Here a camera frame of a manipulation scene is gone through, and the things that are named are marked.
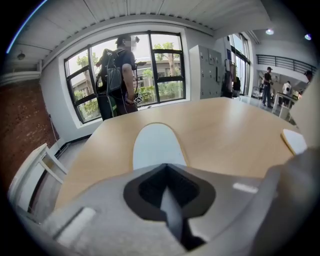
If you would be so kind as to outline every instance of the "black railing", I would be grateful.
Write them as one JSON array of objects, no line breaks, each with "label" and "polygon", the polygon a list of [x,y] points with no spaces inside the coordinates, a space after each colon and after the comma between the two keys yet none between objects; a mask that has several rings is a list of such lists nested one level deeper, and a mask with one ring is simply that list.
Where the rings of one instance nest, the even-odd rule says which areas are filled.
[{"label": "black railing", "polygon": [[317,68],[315,66],[309,65],[307,63],[292,58],[260,54],[257,54],[256,56],[258,64],[268,65],[271,68],[285,68],[302,74],[304,74],[308,70],[310,70],[313,74],[315,74],[317,71]]}]

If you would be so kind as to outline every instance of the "backpack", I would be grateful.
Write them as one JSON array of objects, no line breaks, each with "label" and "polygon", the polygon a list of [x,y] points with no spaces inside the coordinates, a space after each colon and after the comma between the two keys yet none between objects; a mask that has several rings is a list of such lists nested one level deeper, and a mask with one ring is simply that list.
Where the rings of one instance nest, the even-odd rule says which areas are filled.
[{"label": "backpack", "polygon": [[116,59],[122,55],[126,49],[110,50],[104,49],[102,57],[100,58],[101,70],[99,75],[101,77],[102,86],[106,88],[106,93],[112,93],[113,91],[121,89],[122,85],[122,73],[121,68],[116,67]]}]

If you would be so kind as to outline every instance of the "red brick wall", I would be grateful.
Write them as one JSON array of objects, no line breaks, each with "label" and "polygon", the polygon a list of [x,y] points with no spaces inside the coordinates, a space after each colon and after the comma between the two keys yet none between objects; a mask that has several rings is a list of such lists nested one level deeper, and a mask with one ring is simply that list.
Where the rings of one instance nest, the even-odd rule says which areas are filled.
[{"label": "red brick wall", "polygon": [[0,122],[0,178],[7,191],[28,155],[55,143],[39,80],[0,87]]}]

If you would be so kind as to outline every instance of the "gray locker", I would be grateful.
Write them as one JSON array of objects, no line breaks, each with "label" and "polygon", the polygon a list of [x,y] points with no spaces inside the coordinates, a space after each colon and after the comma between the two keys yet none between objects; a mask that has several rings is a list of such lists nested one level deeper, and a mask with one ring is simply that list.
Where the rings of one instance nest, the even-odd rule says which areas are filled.
[{"label": "gray locker", "polygon": [[221,53],[197,45],[189,50],[191,100],[220,97],[222,87]]}]

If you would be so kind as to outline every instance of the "white shirt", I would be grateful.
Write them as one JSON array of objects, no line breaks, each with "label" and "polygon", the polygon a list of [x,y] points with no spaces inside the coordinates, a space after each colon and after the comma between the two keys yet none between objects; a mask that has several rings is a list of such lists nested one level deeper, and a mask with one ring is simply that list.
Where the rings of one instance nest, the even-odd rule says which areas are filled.
[{"label": "white shirt", "polygon": [[291,94],[291,84],[286,82],[283,87],[282,87],[282,90],[283,90],[283,94],[286,94],[286,95],[290,95]]}]

